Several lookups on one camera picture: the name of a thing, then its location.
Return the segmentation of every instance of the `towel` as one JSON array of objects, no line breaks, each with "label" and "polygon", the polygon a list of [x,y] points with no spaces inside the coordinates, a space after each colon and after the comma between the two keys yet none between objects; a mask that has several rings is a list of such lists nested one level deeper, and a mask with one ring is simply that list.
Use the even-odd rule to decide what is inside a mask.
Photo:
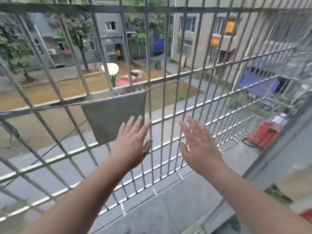
[{"label": "towel", "polygon": [[102,145],[114,141],[123,122],[127,123],[131,116],[135,120],[143,116],[144,125],[146,90],[111,98],[84,102],[81,108],[89,121],[96,141]]}]

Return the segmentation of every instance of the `left hand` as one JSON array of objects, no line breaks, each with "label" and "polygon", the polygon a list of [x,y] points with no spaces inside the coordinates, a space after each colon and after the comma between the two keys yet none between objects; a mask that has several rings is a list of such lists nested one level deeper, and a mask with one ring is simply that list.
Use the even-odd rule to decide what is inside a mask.
[{"label": "left hand", "polygon": [[122,123],[111,152],[111,156],[117,159],[118,164],[122,166],[122,169],[126,169],[126,172],[138,166],[152,147],[151,140],[143,146],[152,123],[149,121],[140,129],[142,116],[138,117],[135,124],[133,124],[134,120],[135,117],[132,116],[127,125]]}]

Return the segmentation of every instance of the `satellite dish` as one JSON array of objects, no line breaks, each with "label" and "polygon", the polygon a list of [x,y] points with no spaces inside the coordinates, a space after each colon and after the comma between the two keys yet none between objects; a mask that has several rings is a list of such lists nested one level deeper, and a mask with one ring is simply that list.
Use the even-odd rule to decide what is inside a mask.
[{"label": "satellite dish", "polygon": [[115,63],[107,63],[109,75],[115,75],[119,71],[119,66]]}]

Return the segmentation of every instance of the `dirt ground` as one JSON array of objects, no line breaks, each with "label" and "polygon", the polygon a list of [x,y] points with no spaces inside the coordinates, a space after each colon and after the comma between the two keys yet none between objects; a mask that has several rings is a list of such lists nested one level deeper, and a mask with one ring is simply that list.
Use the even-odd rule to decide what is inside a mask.
[{"label": "dirt ground", "polygon": [[[134,66],[131,66],[131,69],[139,69],[142,71],[146,70],[145,67],[138,68]],[[119,80],[125,74],[127,74],[126,64],[121,62],[119,63],[119,72],[116,76],[116,80]],[[151,70],[151,78],[159,78],[163,77],[163,75],[163,70]],[[107,80],[104,74],[88,76],[86,77],[86,81],[91,92],[108,89]],[[59,81],[57,82],[57,85],[64,98],[85,93],[79,78]],[[186,99],[187,89],[187,83],[179,82],[179,93],[177,97],[178,101]],[[33,104],[40,104],[58,99],[50,84],[27,86],[24,87],[24,91]],[[175,94],[176,83],[168,84],[166,86],[165,92],[165,106],[169,106],[175,102]],[[197,89],[191,86],[189,97],[195,96],[196,94]],[[162,95],[163,87],[158,87],[151,90],[152,111],[162,107]],[[0,102],[0,111],[13,110],[26,106],[24,101],[15,91],[1,93]],[[86,120],[80,106],[70,106],[69,109],[79,125]],[[63,139],[66,135],[75,129],[63,108],[48,109],[41,111],[40,114],[59,140]],[[40,148],[54,144],[54,141],[34,114],[12,118],[8,121],[18,130],[21,137],[32,149],[38,150]],[[81,125],[80,129],[82,132],[91,130],[88,122],[85,122],[83,125]],[[10,135],[2,127],[0,127],[0,152],[7,154],[8,157],[16,156],[19,153],[25,152],[25,148],[22,147],[18,141],[13,139],[12,146],[10,146],[9,141]]]}]

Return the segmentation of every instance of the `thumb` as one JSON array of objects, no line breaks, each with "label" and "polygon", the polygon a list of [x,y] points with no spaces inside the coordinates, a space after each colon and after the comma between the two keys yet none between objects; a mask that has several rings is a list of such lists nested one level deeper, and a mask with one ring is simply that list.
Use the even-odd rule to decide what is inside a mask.
[{"label": "thumb", "polygon": [[189,151],[188,148],[186,147],[185,143],[180,142],[180,151],[182,153],[182,156],[185,158],[186,156],[188,156]]},{"label": "thumb", "polygon": [[149,150],[152,148],[152,142],[152,140],[148,140],[143,146],[143,157],[145,157]]}]

